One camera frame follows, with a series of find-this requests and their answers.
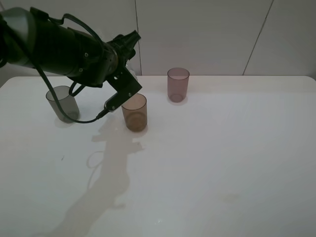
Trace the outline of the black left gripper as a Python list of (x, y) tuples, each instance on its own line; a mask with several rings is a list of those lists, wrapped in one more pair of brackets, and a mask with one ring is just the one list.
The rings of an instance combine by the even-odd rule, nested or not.
[(136, 54), (134, 49), (141, 36), (136, 30), (127, 35), (118, 35), (105, 43), (106, 74), (118, 74)]

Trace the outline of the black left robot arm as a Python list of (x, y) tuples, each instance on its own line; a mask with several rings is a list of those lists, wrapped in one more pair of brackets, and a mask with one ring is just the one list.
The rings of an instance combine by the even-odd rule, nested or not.
[(141, 38), (133, 31), (104, 42), (73, 15), (55, 19), (34, 7), (2, 11), (0, 23), (19, 37), (44, 72), (88, 87), (101, 88), (103, 82), (122, 74)]

